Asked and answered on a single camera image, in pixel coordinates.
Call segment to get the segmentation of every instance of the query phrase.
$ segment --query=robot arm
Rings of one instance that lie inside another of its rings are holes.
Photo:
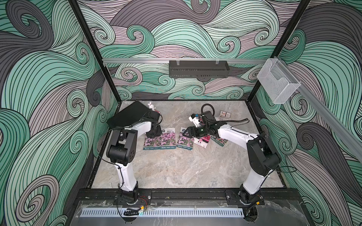
[[[225,121],[216,121],[210,111],[206,111],[202,116],[193,114],[190,121],[195,126],[187,128],[183,133],[184,136],[202,137],[213,135],[230,140],[248,151],[251,170],[242,184],[240,198],[245,205],[257,202],[260,187],[281,160],[271,139],[264,133],[260,135],[248,133],[232,128]]]
[[[145,121],[131,128],[112,130],[106,146],[106,155],[117,169],[119,188],[131,192],[137,185],[132,160],[136,153],[137,138],[149,132],[152,122]]]

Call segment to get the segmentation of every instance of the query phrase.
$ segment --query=metal pole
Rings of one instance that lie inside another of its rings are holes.
[[[78,5],[78,2],[77,0],[68,0],[69,1],[69,4],[70,6],[72,7],[72,10],[75,14],[75,17],[77,18],[78,20],[78,23],[80,25],[80,27],[82,28],[82,31],[85,35],[85,38],[87,39],[88,43],[89,43],[89,46],[90,46],[90,49],[92,50],[94,56],[96,57],[96,60],[99,64],[99,67],[101,68],[102,72],[103,72],[103,75],[104,77],[106,78],[108,84],[109,84],[109,87],[111,88],[112,90],[112,93],[115,97],[115,99],[117,100],[118,103],[121,103],[122,100],[117,92],[117,89],[112,81],[112,77],[109,73],[109,71],[106,69],[106,67],[103,65],[103,61],[102,61],[102,55],[96,45],[96,42],[94,41],[93,39],[93,36],[91,34],[91,31],[85,21],[85,18],[82,14],[82,11],[80,10],[80,7]]]

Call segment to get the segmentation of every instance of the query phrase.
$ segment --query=black metal frame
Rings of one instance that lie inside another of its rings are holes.
[[[104,77],[106,78],[109,87],[111,88],[111,91],[115,97],[115,99],[117,100],[118,103],[122,102],[117,89],[112,81],[112,77],[108,71],[108,69],[103,65],[103,60],[102,60],[102,55],[96,45],[96,42],[94,41],[91,31],[88,27],[88,24],[85,21],[85,18],[82,14],[82,11],[80,10],[79,4],[77,2],[77,0],[68,0],[70,6],[72,7],[72,10],[75,14],[75,17],[78,20],[78,23],[80,25],[80,27],[82,28],[82,31],[84,33],[85,38],[87,39],[88,43],[89,43],[89,47],[92,50],[94,56],[96,57],[96,60],[103,72]]]
[[[96,43],[94,41],[94,38],[90,32],[90,29],[85,21],[85,18],[81,12],[81,9],[78,5],[77,0],[68,0],[70,6],[72,7],[72,10],[80,24],[80,27],[82,28],[82,31],[84,32],[84,35],[90,45],[91,50],[93,51],[95,58],[111,88],[112,93],[114,94],[117,102],[118,102],[118,106],[116,109],[116,112],[118,112],[118,109],[121,106],[122,100],[117,92],[117,89],[112,81],[112,77],[108,71],[108,69],[103,65],[103,61],[102,61],[102,56],[101,53],[99,52],[99,49],[96,46]],[[285,43],[288,41],[290,35],[293,33],[295,27],[297,26],[302,14],[304,13],[304,11],[306,10],[308,4],[309,4],[310,0],[301,0],[301,2],[299,3],[294,15],[292,16],[285,32],[283,33],[280,41],[278,42],[277,46],[275,47],[271,57],[274,56],[278,56],[280,54],[280,52],[282,51]],[[240,100],[240,101],[245,101],[246,105],[250,111],[250,114],[254,120],[254,123],[258,129],[258,131],[261,133],[262,129],[261,126],[259,125],[259,122],[255,116],[255,113],[251,107],[251,101],[254,98],[255,94],[257,93],[258,89],[260,87],[260,83],[257,81],[253,90],[251,91],[251,93],[248,96],[247,100]],[[146,100],[146,101],[168,101],[168,100],[164,100],[164,99],[151,99],[151,100]],[[172,101],[220,101],[218,99],[215,100],[172,100]],[[68,220],[66,222],[66,225],[69,225],[74,212],[77,208],[77,205],[79,203],[79,201],[82,200],[102,200],[102,199],[111,199],[111,200],[115,200],[115,198],[119,195],[119,190],[118,189],[90,189],[92,187],[95,175],[97,173],[97,170],[99,168],[100,162],[101,162],[101,158],[100,156],[103,155],[104,149],[105,149],[105,145],[106,145],[106,141],[108,139],[109,133],[106,135],[106,138],[102,144],[102,148],[99,154],[99,157],[96,160],[95,166],[93,168],[91,177],[88,181],[88,185],[87,188],[85,189],[80,189],[78,192],[78,195],[74,201],[73,207],[72,207],[72,215],[68,216]],[[281,177],[280,173],[279,174],[279,178],[281,179],[283,185],[285,186],[285,183],[283,181],[283,178]],[[139,188],[139,193],[140,195],[151,195],[151,201],[150,203],[162,203],[165,201],[180,201],[180,200],[187,200],[187,201],[199,201],[199,200],[211,200],[211,201],[215,201],[215,200],[222,200],[222,201],[234,201],[234,199],[231,198],[227,198],[228,194],[237,194],[239,192],[240,188],[200,188],[200,189],[195,189],[195,188],[188,188],[188,189],[142,189]],[[273,199],[295,199],[298,200],[300,202],[300,205],[303,209],[304,215],[307,217],[308,222],[310,223],[310,225],[314,225],[314,221],[312,220],[311,216],[309,215],[309,212],[306,208],[306,206],[303,203],[303,200],[300,197],[300,194],[298,192],[297,189],[291,189],[291,188],[261,188],[260,192],[263,196],[263,198],[265,200],[273,200]]]
[[[290,19],[287,28],[285,29],[284,33],[282,34],[282,37],[280,38],[278,44],[275,46],[275,49],[273,51],[273,53],[271,54],[270,58],[274,58],[275,56],[278,56],[281,52],[282,49],[284,47],[284,45],[287,43],[289,37],[292,35],[292,33],[294,32],[297,24],[299,23],[300,18],[302,17],[304,11],[306,10],[309,2],[311,0],[301,0],[298,7],[296,8],[292,18]],[[260,82],[257,81],[255,83],[255,86],[253,87],[251,93],[248,96],[248,100],[247,102],[251,102],[253,100],[253,98],[256,95],[256,92],[259,90],[260,88]]]
[[[139,194],[140,196],[151,196],[148,204],[156,207],[172,201],[223,201],[229,205],[236,205],[238,208],[246,208],[248,206],[234,203],[236,200],[229,195],[231,193],[237,194],[239,190],[240,188],[140,188]],[[297,200],[309,224],[311,226],[315,225],[297,189],[261,188],[260,194],[266,201]],[[72,207],[72,214],[68,216],[65,226],[70,225],[80,201],[101,202],[109,200],[116,202],[118,195],[118,189],[80,189]],[[127,203],[120,203],[119,205],[130,207]]]

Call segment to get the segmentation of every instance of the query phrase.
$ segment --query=red wire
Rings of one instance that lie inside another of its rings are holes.
[[[144,198],[140,198],[140,199],[143,199],[143,200],[144,200],[144,201],[146,202],[146,208],[147,208],[147,205],[148,205],[148,204],[147,204],[147,201],[146,201],[146,199],[144,199]]]
[[[144,196],[144,195],[141,195],[140,197],[145,197],[148,200],[148,198],[146,196]]]

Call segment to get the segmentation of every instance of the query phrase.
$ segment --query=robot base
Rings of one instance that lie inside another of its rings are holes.
[[[245,190],[243,185],[240,186],[239,196],[240,200],[245,205],[252,205],[256,202],[264,203],[263,197],[260,195],[260,190],[257,191],[255,194],[251,195]]]
[[[121,188],[118,188],[117,197],[114,200],[114,204],[124,205],[125,203],[134,203],[137,200],[138,200],[138,182],[136,183],[136,186],[133,189],[133,191],[124,191]]]

